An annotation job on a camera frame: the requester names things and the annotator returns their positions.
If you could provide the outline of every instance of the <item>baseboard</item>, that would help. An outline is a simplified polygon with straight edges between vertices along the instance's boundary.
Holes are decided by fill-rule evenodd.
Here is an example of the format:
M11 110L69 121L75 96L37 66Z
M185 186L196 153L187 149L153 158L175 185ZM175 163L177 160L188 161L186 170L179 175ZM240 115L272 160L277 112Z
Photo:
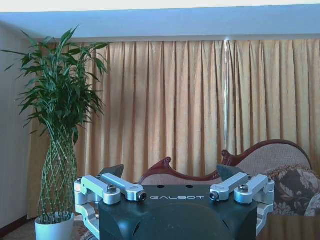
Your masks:
M28 222L27 215L19 218L18 220L10 223L9 225L3 227L0 229L0 239L3 238L5 235L8 235L9 233L13 232L14 230L20 228L22 225L26 224Z

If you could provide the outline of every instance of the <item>white flower pot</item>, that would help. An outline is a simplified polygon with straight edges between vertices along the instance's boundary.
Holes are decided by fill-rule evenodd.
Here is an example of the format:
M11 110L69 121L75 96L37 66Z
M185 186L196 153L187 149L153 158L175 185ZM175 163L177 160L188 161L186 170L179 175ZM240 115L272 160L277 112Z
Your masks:
M56 224L40 224L40 220L37 218L34 221L36 240L70 240L74 221L74 213L68 221Z

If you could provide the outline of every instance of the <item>potted plant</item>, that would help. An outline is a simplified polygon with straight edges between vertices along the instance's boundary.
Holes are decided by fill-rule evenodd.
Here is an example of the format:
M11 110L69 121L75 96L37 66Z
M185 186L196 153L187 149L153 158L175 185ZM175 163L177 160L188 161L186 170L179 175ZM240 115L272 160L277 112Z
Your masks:
M33 78L20 94L21 112L33 107L26 125L37 119L44 126L40 135L47 132L50 137L42 170L39 216L35 220L37 240L71 238L74 181L78 172L74 144L78 139L78 127L91 121L91 113L102 112L103 103L88 83L88 79L99 79L86 66L93 62L100 75L106 73L105 59L96 50L108 44L78 46L71 43L76 29L67 31L56 44L50 43L51 37L37 42L24 33L32 45L30 52L1 50L22 56L19 77L32 75Z

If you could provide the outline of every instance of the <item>metal screw head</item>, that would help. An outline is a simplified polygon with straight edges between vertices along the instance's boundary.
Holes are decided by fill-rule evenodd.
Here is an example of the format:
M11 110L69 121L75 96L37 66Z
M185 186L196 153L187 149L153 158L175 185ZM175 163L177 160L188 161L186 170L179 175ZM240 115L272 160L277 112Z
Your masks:
M219 194L217 192L213 191L210 193L209 197L212 201L217 201L219 199Z
M114 193L114 192L117 191L117 188L116 188L116 186L108 185L108 187L106 188L106 190L107 190L107 192L108 192L109 194L112 194L112 193Z
M241 184L239 185L239 191L243 193L247 193L249 191L249 187L247 184Z
M147 194L145 193L145 192L141 192L140 194L139 194L139 196L138 196L138 201L140 202L142 202L142 201L144 201L144 200L146 200L147 199Z

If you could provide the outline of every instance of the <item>floor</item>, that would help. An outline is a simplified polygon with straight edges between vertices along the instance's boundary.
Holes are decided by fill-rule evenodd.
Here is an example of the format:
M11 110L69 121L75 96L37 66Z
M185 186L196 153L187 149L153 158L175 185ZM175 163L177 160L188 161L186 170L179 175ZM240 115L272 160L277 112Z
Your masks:
M87 229L84 227L82 221L74 221L72 230L72 240L81 240L81 236L85 234ZM0 240L36 240L35 222L29 221L25 225L19 227L17 230L0 238Z

